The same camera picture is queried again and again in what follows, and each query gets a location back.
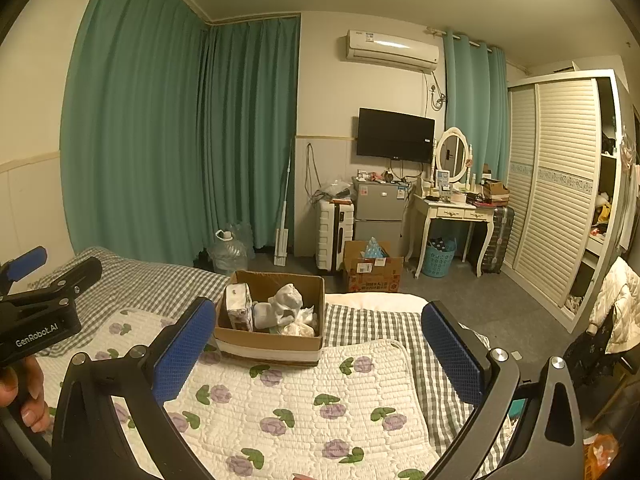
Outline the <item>floral black-white tissue pack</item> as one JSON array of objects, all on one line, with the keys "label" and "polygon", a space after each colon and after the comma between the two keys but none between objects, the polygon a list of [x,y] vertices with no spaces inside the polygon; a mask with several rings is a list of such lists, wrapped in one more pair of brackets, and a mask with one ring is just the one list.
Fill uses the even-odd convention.
[{"label": "floral black-white tissue pack", "polygon": [[247,284],[229,284],[224,293],[224,301],[231,327],[234,330],[244,330],[244,332],[254,330],[253,300]]}]

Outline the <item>cream lace cloth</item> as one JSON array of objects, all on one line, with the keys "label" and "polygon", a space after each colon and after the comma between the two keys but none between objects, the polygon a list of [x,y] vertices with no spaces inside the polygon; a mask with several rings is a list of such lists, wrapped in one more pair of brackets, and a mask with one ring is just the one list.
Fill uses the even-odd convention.
[{"label": "cream lace cloth", "polygon": [[314,308],[300,309],[295,320],[280,329],[280,334],[295,337],[314,337],[318,326],[318,315]]}]

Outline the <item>open cardboard box on bed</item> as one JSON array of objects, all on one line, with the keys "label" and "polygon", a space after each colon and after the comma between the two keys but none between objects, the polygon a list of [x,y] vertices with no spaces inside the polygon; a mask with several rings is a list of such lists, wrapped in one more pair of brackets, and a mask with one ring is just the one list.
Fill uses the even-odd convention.
[{"label": "open cardboard box on bed", "polygon": [[244,359],[317,364],[325,291],[318,275],[234,272],[217,306],[216,346]]}]

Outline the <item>cardboard box on floor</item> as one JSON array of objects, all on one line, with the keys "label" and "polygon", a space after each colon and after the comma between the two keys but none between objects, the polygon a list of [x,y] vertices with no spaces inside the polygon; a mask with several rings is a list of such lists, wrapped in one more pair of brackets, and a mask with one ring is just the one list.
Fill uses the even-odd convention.
[{"label": "cardboard box on floor", "polygon": [[404,259],[390,242],[379,242],[384,256],[364,258],[365,240],[350,240],[345,245],[344,275],[348,292],[399,292]]}]

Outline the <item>white floor mop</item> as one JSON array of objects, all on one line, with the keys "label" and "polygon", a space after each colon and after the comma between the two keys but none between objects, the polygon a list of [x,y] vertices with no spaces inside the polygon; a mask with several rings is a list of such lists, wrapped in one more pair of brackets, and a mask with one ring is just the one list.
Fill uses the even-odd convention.
[{"label": "white floor mop", "polygon": [[282,205],[280,210],[280,220],[276,229],[276,244],[274,245],[273,264],[275,266],[285,266],[286,257],[288,256],[288,227],[286,226],[286,218],[288,218],[288,188],[291,183],[291,172],[295,151],[295,140],[292,140],[290,152],[288,153],[288,166],[284,178],[284,191],[282,192]]}]

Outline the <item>grey checkered bed sheet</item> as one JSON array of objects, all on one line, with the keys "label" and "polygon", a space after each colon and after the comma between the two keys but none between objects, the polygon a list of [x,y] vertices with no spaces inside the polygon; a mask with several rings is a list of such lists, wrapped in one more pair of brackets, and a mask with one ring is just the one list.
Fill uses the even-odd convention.
[{"label": "grey checkered bed sheet", "polygon": [[[166,321],[178,318],[197,296],[218,300],[229,279],[207,270],[178,264],[152,263],[122,258],[102,247],[91,247],[50,273],[31,278],[30,289],[46,287],[72,266],[89,257],[102,263],[102,278],[77,300],[81,331],[40,352],[44,370],[44,400],[51,408],[58,404],[67,353],[90,344],[107,318],[134,309],[160,315]],[[363,292],[326,296],[326,336],[331,347],[391,339],[409,353],[416,393],[426,422],[431,446],[445,452],[471,415],[425,342],[420,311],[425,300],[408,294]]]}]

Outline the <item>white suitcase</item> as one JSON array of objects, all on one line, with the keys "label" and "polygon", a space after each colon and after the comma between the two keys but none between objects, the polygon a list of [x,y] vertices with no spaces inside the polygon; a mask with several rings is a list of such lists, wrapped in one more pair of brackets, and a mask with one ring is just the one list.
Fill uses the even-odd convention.
[{"label": "white suitcase", "polygon": [[346,243],[354,236],[355,205],[351,200],[320,200],[316,203],[316,265],[320,271],[343,269]]}]

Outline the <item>narrow teal curtain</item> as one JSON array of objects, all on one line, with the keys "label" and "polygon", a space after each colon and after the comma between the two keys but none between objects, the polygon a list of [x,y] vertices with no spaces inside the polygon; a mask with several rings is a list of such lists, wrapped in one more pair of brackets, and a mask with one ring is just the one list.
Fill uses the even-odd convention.
[{"label": "narrow teal curtain", "polygon": [[484,42],[473,46],[468,36],[442,37],[446,64],[446,120],[473,148],[472,173],[485,167],[497,179],[506,177],[509,156],[509,99],[506,56]]}]

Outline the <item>clear water jug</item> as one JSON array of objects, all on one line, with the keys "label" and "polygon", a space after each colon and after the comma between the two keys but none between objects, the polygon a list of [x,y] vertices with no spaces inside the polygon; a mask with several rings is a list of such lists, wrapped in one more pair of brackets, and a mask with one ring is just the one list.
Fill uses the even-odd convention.
[{"label": "clear water jug", "polygon": [[230,230],[216,231],[207,253],[218,274],[231,275],[247,269],[247,248]]}]

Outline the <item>white louvred wardrobe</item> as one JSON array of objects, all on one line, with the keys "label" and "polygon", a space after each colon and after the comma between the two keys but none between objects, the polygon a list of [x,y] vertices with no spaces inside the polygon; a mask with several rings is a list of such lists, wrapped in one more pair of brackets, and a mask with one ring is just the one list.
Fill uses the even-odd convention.
[{"label": "white louvred wardrobe", "polygon": [[503,270],[574,332],[628,245],[629,93],[610,68],[523,79],[509,89],[509,118]]}]

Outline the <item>white floral quilt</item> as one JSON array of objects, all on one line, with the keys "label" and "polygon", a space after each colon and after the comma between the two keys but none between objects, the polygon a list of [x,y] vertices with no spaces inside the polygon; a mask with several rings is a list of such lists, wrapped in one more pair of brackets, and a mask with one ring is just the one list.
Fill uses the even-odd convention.
[{"label": "white floral quilt", "polygon": [[165,410],[219,479],[416,479],[442,455],[409,353],[391,339],[325,344],[303,367],[208,344]]}]

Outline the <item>white oval vanity mirror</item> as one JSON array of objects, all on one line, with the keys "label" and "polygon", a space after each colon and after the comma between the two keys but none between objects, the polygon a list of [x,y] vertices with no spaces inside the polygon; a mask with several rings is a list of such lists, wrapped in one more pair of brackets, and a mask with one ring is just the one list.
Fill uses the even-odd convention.
[{"label": "white oval vanity mirror", "polygon": [[460,182],[473,162],[472,145],[457,127],[445,130],[434,148],[434,178],[438,182],[445,171],[450,183]]}]

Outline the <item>large teal curtain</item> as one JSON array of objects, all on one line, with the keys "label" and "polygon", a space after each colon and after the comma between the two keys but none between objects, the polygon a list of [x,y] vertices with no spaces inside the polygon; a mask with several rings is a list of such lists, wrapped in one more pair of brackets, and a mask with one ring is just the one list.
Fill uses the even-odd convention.
[{"label": "large teal curtain", "polygon": [[298,16],[210,26],[182,0],[89,0],[60,132],[76,252],[189,264],[237,224],[272,245],[299,39]]}]

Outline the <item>white jacket on chair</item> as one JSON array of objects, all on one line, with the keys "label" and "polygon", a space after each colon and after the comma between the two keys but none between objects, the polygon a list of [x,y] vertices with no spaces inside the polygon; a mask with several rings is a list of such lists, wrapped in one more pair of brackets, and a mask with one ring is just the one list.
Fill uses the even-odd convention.
[{"label": "white jacket on chair", "polygon": [[639,275],[618,257],[608,270],[589,315],[587,332],[594,335],[612,313],[613,327],[606,354],[626,352],[640,340]]}]

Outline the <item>white socks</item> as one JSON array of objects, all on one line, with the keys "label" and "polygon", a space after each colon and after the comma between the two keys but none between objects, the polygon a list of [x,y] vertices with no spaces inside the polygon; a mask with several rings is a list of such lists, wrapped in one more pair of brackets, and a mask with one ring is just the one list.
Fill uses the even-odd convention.
[{"label": "white socks", "polygon": [[303,304],[302,294],[292,283],[282,286],[267,301],[253,304],[254,329],[270,330],[292,323]]}]

